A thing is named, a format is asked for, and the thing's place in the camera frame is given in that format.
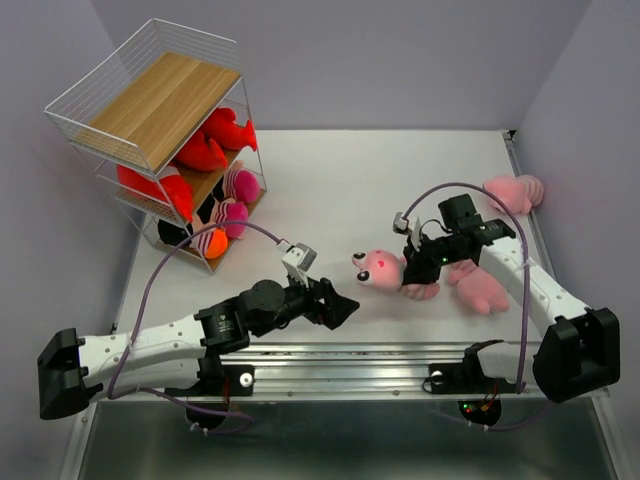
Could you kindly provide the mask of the red shark plush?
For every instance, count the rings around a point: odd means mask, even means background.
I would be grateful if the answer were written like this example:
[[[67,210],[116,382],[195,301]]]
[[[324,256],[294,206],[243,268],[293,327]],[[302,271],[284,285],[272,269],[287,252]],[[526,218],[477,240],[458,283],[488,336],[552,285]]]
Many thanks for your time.
[[[244,126],[238,124],[235,111],[229,107],[216,108],[202,123],[201,130],[224,149],[240,151],[249,147],[257,151],[252,121],[248,120]]]
[[[145,197],[169,202],[187,223],[193,221],[193,190],[174,164],[169,164],[152,180],[139,172],[118,165],[116,175],[122,185]]]

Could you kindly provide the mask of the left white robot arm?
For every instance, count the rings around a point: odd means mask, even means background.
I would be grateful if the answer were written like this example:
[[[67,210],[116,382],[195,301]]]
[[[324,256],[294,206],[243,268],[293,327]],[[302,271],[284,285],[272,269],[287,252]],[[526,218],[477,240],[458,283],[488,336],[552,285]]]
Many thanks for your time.
[[[261,280],[195,314],[138,332],[81,337],[73,328],[60,330],[37,358],[39,416],[70,417],[119,384],[127,391],[168,388],[168,375],[145,381],[142,371],[172,361],[195,361],[188,382],[199,393],[213,393],[222,384],[221,356],[248,347],[252,337],[283,329],[299,317],[334,330],[359,307],[327,278],[288,286]]]

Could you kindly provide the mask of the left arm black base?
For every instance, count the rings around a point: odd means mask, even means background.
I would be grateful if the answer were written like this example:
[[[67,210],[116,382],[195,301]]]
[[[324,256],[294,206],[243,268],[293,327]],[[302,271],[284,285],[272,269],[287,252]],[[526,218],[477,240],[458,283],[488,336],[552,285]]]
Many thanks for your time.
[[[164,392],[185,401],[186,419],[192,431],[204,436],[240,433],[254,419],[232,405],[234,397],[250,397],[255,368],[250,364],[223,364],[219,356],[198,361],[196,380]]]

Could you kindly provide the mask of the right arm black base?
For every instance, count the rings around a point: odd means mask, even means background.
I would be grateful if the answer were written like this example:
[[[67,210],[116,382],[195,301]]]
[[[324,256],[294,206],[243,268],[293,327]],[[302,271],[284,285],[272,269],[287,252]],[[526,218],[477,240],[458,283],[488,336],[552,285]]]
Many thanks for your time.
[[[488,353],[491,347],[508,347],[504,341],[489,340],[472,344],[464,350],[461,360],[449,363],[432,363],[422,390],[433,395],[482,394],[480,399],[458,400],[463,419],[485,430],[497,429],[502,414],[501,393],[516,393],[514,380],[502,374],[492,374],[480,362],[480,353]]]

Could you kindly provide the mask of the red whale plush back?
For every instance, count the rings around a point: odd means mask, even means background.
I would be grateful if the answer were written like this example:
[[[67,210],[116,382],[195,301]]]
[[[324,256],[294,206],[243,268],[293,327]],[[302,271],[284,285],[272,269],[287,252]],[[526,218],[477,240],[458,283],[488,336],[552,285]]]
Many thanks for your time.
[[[226,169],[228,160],[218,143],[204,132],[197,130],[176,153],[179,164],[200,172]]]

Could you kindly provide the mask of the pink frog plush striped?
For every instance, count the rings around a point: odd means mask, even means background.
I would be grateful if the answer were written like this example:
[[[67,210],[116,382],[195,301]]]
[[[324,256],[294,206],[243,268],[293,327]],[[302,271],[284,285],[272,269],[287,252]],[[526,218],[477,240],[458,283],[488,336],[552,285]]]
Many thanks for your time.
[[[404,255],[397,256],[386,250],[374,249],[354,253],[351,261],[358,268],[356,280],[361,285],[396,292],[416,301],[431,300],[440,292],[438,283],[403,283],[407,267]]]

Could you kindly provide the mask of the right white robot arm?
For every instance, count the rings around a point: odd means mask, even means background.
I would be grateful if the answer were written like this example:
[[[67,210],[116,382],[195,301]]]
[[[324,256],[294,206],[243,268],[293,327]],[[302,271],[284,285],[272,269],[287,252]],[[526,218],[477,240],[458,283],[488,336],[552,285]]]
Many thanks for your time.
[[[569,293],[529,256],[519,226],[483,220],[469,195],[452,197],[438,208],[447,233],[435,239],[407,213],[394,219],[394,231],[407,238],[404,284],[434,284],[443,267],[470,260],[520,305],[521,326],[535,326],[541,341],[534,351],[527,348],[526,332],[519,344],[475,343],[460,361],[430,366],[432,393],[482,393],[499,383],[507,392],[533,386],[562,403],[619,381],[620,325],[610,309],[594,309]]]

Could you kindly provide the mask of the boy doll black hair orange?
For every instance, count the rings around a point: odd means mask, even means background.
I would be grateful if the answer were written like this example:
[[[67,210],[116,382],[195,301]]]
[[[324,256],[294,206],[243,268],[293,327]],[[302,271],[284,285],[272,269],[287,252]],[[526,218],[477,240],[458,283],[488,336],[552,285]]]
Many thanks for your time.
[[[217,259],[222,256],[229,246],[229,240],[223,228],[213,228],[194,237],[191,247],[206,260]]]

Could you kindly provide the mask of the boy doll pink hat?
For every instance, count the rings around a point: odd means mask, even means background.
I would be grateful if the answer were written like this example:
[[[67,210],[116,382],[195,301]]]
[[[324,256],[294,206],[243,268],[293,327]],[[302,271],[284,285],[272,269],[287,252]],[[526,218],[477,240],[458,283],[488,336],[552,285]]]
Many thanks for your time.
[[[258,198],[260,192],[256,175],[245,169],[241,160],[236,160],[217,182],[212,196],[219,201],[233,199],[249,204]]]
[[[209,197],[197,210],[200,220],[204,223],[226,223],[225,233],[230,239],[240,239],[245,232],[245,222],[249,219],[249,212],[244,203],[227,198],[218,200]]]

